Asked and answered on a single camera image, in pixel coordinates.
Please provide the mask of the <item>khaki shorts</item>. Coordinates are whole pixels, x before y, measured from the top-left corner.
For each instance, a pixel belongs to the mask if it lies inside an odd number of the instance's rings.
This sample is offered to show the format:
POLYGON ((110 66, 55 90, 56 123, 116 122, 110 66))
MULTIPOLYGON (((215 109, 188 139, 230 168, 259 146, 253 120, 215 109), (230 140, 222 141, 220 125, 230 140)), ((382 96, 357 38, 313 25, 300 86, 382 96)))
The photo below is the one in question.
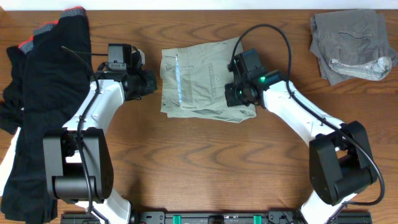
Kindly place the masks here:
POLYGON ((160 111, 169 118, 205 118, 240 123, 256 117, 251 106, 226 104, 224 86, 234 81, 228 71, 238 38, 162 50, 160 111))

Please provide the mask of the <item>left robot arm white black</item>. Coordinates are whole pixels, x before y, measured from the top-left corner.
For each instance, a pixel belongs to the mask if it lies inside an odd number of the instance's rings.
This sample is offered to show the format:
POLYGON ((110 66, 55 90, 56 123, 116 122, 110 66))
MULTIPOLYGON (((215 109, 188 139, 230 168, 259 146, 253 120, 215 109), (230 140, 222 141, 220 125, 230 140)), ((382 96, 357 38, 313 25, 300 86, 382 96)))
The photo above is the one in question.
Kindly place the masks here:
POLYGON ((85 209, 62 223, 139 223, 131 203, 114 189, 105 134, 118 108, 156 91, 151 70, 98 71, 76 114, 43 138, 47 190, 55 199, 85 209))

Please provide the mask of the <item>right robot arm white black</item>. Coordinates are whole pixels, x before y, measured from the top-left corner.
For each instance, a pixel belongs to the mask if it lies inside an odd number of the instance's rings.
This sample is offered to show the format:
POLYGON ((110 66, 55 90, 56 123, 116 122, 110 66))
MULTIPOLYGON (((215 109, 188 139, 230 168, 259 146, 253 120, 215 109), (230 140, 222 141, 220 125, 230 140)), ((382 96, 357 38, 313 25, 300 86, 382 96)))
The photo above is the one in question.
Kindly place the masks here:
POLYGON ((313 191, 298 211, 266 213, 266 223, 372 223, 368 212, 344 212, 381 174, 364 126, 322 111, 278 71, 235 76, 225 85, 228 106, 260 105, 286 122, 309 148, 313 191))

